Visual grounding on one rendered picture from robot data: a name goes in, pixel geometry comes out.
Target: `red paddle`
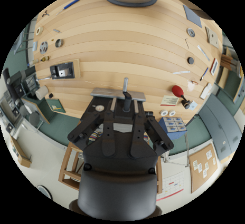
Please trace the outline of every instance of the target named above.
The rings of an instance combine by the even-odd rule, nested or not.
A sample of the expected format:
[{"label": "red paddle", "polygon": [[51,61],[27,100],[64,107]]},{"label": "red paddle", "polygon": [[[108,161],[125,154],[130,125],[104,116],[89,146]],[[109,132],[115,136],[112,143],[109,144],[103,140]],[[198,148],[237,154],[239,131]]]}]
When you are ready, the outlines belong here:
[{"label": "red paddle", "polygon": [[179,87],[179,86],[177,86],[177,85],[175,85],[175,86],[173,86],[173,88],[172,88],[172,92],[174,93],[174,95],[177,97],[177,98],[182,98],[182,99],[184,99],[181,103],[182,103],[182,105],[185,107],[185,109],[188,109],[189,107],[190,107],[190,101],[187,101],[186,99],[185,99],[185,97],[184,97],[184,92],[183,92],[183,90]]}]

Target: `wooden tabletop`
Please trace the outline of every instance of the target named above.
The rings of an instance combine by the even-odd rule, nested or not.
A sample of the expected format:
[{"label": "wooden tabletop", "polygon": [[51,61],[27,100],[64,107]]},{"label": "wooden tabletop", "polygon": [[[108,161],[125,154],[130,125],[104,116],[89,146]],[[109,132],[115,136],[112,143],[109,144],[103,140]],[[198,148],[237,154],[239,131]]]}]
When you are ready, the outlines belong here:
[{"label": "wooden tabletop", "polygon": [[[50,57],[49,61],[35,64],[39,79],[50,75],[49,67],[53,64],[79,59],[79,78],[39,81],[54,99],[60,100],[65,115],[81,118],[93,98],[90,93],[94,88],[123,90],[124,78],[128,77],[127,91],[144,92],[144,110],[153,111],[157,121],[162,118],[161,110],[174,109],[175,117],[188,123],[204,102],[200,98],[203,89],[208,83],[213,85],[218,73],[218,69],[214,76],[209,72],[214,58],[220,63],[222,55],[222,30],[215,21],[201,18],[200,28],[186,18],[179,0],[158,0],[152,6],[140,8],[122,7],[107,0],[79,0],[56,16],[73,1],[57,0],[42,10],[35,32],[39,27],[43,27],[43,32],[34,34],[33,40],[38,42],[34,59]],[[50,16],[42,17],[46,10]],[[208,43],[205,27],[218,35],[219,49]],[[188,28],[194,30],[195,37],[188,35]],[[59,38],[64,44],[56,48]],[[42,55],[39,47],[44,41],[49,46]],[[188,57],[194,58],[194,65],[188,64]],[[200,82],[207,67],[209,70]],[[180,71],[191,72],[173,74]],[[192,92],[187,90],[188,80],[198,82]],[[173,96],[174,85],[183,89],[187,100],[198,104],[196,109],[186,110],[182,99],[176,106],[161,106],[165,95]]]}]

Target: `wooden chair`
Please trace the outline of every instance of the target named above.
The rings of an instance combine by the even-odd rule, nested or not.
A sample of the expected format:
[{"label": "wooden chair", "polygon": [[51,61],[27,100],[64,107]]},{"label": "wooden chair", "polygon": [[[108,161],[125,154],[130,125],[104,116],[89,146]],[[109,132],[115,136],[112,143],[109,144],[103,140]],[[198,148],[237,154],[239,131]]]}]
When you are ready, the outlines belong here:
[{"label": "wooden chair", "polygon": [[[75,159],[73,162],[72,170],[67,171],[67,165],[68,165],[72,150],[76,151],[76,156],[75,156]],[[77,170],[79,152],[82,152],[82,150],[79,149],[78,147],[76,147],[73,143],[69,142],[67,150],[66,150],[65,155],[64,155],[64,159],[63,159],[63,162],[61,165],[60,175],[59,175],[59,182],[67,185],[70,188],[76,189],[78,191],[79,191],[80,183],[73,180],[72,178],[74,178],[78,181],[81,181],[81,174],[78,174],[78,172],[81,169],[81,167],[83,166],[84,162],[82,163],[81,167]],[[64,178],[65,175],[69,176],[70,179],[65,179]],[[156,175],[157,175],[157,194],[160,194],[163,191],[161,156],[158,157],[158,160],[156,163]]]}]

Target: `blue pen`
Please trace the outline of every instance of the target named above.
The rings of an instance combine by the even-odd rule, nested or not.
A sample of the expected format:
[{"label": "blue pen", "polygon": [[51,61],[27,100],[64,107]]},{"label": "blue pen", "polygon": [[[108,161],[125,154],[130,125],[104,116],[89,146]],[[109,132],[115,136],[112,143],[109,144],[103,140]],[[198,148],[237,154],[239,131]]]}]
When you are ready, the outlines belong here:
[{"label": "blue pen", "polygon": [[79,0],[75,0],[75,1],[73,1],[73,2],[71,2],[71,3],[69,3],[67,6],[65,6],[61,11],[63,11],[64,9],[67,9],[69,6],[71,6],[71,5],[73,5],[74,3],[76,3],[76,2],[78,2]]},{"label": "blue pen", "polygon": [[207,69],[206,69],[206,71],[205,71],[205,73],[203,74],[203,76],[201,77],[201,79],[200,79],[200,81],[202,81],[202,79],[203,79],[203,77],[205,76],[205,74],[206,74],[206,72],[208,71],[208,67],[207,67]]}]

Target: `green book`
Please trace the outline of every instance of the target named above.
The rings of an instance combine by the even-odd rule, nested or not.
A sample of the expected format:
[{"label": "green book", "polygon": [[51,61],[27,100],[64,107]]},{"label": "green book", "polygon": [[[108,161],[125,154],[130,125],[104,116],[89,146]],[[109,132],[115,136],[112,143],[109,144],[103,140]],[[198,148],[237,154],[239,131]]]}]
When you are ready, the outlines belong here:
[{"label": "green book", "polygon": [[59,99],[46,99],[46,101],[49,104],[52,111],[65,113],[65,110],[62,107]]}]

